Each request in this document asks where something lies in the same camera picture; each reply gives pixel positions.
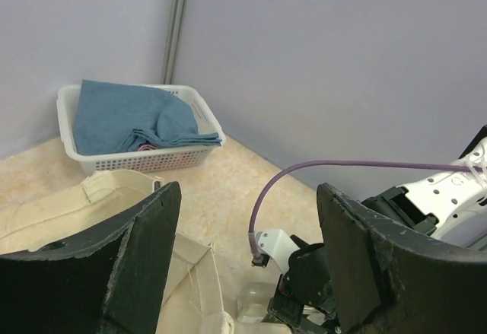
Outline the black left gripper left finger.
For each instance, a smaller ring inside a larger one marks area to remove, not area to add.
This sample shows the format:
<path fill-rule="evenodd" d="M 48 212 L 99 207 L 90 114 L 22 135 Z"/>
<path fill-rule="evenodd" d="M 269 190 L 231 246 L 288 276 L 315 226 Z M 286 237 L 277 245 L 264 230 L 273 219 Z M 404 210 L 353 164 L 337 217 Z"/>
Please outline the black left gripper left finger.
<path fill-rule="evenodd" d="M 180 214 L 180 185 L 35 252 L 1 257 L 3 333 L 153 333 Z"/>

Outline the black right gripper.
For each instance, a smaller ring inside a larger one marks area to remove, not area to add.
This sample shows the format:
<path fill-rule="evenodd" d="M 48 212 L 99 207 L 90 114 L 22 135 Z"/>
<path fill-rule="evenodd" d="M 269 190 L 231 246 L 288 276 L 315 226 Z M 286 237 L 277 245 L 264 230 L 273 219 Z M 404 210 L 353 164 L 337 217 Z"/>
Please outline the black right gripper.
<path fill-rule="evenodd" d="M 266 322 L 284 324 L 293 333 L 340 333 L 324 244 L 301 241 L 288 264 L 269 301 Z"/>

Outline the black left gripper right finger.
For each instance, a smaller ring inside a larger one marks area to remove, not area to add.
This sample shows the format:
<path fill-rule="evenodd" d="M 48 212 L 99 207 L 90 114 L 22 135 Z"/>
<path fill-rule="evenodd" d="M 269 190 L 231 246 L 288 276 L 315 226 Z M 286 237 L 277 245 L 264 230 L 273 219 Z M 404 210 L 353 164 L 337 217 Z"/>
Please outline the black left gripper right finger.
<path fill-rule="evenodd" d="M 344 333 L 484 333 L 486 254 L 428 237 L 334 186 L 317 211 Z"/>

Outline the cream canvas tote bag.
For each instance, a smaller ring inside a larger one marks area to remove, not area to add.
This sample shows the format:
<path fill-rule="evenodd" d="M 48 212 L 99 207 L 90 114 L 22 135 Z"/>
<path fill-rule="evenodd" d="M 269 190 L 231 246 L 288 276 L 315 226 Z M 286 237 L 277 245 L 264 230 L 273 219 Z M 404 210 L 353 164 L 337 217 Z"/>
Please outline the cream canvas tote bag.
<path fill-rule="evenodd" d="M 159 179 L 132 170 L 97 172 L 76 186 L 1 212 L 1 257 L 35 252 L 82 232 L 151 195 Z M 213 249 L 176 229 L 158 326 L 153 333 L 232 333 Z"/>

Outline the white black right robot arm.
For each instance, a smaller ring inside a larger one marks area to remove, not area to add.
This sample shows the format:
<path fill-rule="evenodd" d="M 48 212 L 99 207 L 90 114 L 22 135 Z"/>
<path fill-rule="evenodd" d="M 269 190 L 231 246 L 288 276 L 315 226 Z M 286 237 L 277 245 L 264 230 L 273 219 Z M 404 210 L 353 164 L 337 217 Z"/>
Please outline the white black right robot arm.
<path fill-rule="evenodd" d="M 486 132 L 450 171 L 364 201 L 317 187 L 323 239 L 287 255 L 267 315 L 295 333 L 486 331 Z"/>

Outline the pink cloth in basket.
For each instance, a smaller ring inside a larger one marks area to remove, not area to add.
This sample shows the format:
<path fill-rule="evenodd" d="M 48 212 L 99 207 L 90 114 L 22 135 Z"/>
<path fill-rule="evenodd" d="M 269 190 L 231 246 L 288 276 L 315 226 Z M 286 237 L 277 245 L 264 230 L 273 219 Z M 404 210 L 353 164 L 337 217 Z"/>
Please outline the pink cloth in basket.
<path fill-rule="evenodd" d="M 158 148 L 150 143 L 144 143 L 139 145 L 137 151 L 152 151 L 157 150 Z"/>

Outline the white plastic basket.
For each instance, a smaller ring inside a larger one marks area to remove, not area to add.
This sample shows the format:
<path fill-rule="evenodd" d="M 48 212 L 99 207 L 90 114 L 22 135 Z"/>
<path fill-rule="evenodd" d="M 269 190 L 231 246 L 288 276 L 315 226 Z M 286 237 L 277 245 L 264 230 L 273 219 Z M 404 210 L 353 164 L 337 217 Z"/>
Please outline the white plastic basket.
<path fill-rule="evenodd" d="M 208 104 L 188 86 L 83 81 L 59 89 L 56 106 L 65 153 L 87 175 L 194 167 L 226 142 Z"/>

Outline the blue folded towel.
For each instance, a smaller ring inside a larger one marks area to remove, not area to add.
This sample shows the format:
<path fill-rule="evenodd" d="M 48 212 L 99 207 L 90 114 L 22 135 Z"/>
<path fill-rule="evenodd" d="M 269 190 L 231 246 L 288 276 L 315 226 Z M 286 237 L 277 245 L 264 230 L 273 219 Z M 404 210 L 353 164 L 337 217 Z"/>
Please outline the blue folded towel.
<path fill-rule="evenodd" d="M 155 87 L 83 80 L 72 126 L 77 152 L 84 156 L 220 145 L 218 133 L 201 133 L 190 105 Z"/>

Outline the aluminium frame rail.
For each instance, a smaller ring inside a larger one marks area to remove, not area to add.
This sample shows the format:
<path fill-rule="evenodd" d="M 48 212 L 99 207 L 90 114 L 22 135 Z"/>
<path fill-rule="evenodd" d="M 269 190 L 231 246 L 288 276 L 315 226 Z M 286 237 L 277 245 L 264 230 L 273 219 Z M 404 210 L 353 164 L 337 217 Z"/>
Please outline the aluminium frame rail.
<path fill-rule="evenodd" d="M 172 0 L 164 46 L 164 61 L 161 69 L 162 84 L 171 84 L 173 81 L 185 7 L 186 0 Z"/>

